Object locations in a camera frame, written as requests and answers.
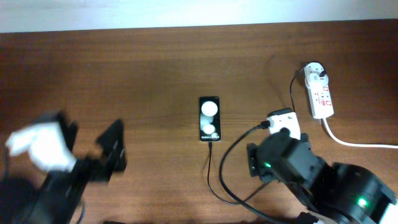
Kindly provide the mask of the black Galaxy flip phone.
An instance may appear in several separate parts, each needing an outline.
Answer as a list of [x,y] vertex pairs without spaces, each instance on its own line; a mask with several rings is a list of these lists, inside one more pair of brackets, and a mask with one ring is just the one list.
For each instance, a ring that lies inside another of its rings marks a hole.
[[199,97],[199,134],[202,142],[221,141],[220,98]]

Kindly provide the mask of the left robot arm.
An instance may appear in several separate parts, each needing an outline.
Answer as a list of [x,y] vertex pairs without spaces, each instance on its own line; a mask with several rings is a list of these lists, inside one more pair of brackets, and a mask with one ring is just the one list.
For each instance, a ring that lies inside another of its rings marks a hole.
[[[77,158],[73,147],[78,124],[68,122],[59,111],[34,119],[14,131],[4,146],[6,166],[1,179],[1,220],[5,223],[70,223],[75,210],[83,205],[82,195],[90,182],[110,181],[114,173],[126,170],[124,123],[115,120],[96,143],[99,158]],[[23,177],[9,176],[9,159],[23,153],[47,175],[40,187]]]

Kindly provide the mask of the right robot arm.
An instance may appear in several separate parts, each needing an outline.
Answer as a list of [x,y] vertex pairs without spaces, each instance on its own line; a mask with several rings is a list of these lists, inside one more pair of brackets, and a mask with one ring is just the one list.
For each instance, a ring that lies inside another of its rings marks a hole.
[[380,223],[397,195],[370,170],[334,162],[311,150],[308,135],[287,128],[246,147],[250,175],[282,182],[309,211],[335,223]]

